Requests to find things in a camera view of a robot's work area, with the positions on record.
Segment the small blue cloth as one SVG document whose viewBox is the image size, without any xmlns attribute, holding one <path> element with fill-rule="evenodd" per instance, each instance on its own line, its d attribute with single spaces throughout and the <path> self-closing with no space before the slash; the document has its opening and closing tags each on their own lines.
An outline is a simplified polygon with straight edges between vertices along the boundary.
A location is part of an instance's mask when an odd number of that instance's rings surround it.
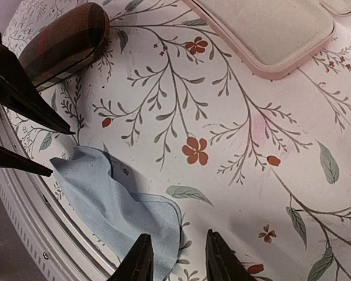
<svg viewBox="0 0 351 281">
<path fill-rule="evenodd" d="M 70 160 L 54 157 L 50 163 L 74 212 L 119 258 L 139 235 L 151 236 L 154 279 L 166 280 L 179 256 L 179 206 L 163 196 L 129 192 L 111 176 L 111 162 L 98 149 L 79 146 Z"/>
</svg>

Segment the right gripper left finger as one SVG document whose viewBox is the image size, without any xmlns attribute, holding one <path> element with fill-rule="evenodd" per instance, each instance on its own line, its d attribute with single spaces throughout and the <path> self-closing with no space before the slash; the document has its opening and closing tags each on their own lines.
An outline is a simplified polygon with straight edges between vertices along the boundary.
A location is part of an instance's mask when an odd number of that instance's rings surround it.
<svg viewBox="0 0 351 281">
<path fill-rule="evenodd" d="M 112 281 L 152 281 L 153 247 L 149 234 L 141 234 L 112 275 Z"/>
</svg>

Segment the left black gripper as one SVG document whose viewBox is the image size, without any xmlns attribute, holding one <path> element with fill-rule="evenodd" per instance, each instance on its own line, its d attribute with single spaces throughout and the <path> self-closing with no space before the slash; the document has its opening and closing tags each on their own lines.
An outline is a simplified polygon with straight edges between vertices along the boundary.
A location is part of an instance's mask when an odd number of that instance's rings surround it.
<svg viewBox="0 0 351 281">
<path fill-rule="evenodd" d="M 2 45 L 1 32 L 0 105 L 52 131 L 73 134 L 70 125 L 41 97 L 16 55 Z"/>
</svg>

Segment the pink glasses case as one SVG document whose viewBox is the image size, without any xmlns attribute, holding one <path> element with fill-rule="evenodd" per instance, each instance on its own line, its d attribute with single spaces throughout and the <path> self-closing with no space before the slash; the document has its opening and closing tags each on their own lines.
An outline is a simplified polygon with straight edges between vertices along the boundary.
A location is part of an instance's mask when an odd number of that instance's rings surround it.
<svg viewBox="0 0 351 281">
<path fill-rule="evenodd" d="M 278 80 L 326 47 L 351 1 L 185 1 L 252 73 Z"/>
</svg>

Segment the brown plaid glasses case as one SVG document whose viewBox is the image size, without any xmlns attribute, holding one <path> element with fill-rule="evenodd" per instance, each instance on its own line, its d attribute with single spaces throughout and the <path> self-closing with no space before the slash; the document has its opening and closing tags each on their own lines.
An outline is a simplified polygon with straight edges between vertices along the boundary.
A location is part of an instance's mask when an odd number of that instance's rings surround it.
<svg viewBox="0 0 351 281">
<path fill-rule="evenodd" d="M 19 61 L 38 91 L 69 78 L 96 62 L 110 35 L 109 17 L 91 2 L 68 11 L 37 34 Z"/>
</svg>

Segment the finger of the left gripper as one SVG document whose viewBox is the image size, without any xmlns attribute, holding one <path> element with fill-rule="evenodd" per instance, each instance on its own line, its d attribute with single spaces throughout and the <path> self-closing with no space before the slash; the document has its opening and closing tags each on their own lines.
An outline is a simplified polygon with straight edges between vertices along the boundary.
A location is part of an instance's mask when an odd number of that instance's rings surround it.
<svg viewBox="0 0 351 281">
<path fill-rule="evenodd" d="M 52 170 L 0 146 L 0 168 L 17 169 L 49 177 Z"/>
</svg>

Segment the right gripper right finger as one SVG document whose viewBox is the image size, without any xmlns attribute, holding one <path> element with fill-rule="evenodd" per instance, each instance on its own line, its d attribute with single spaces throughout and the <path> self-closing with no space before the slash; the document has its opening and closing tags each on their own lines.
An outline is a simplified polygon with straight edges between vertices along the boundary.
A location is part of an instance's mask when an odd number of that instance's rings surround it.
<svg viewBox="0 0 351 281">
<path fill-rule="evenodd" d="M 205 245 L 207 281 L 253 281 L 219 232 L 209 229 Z"/>
</svg>

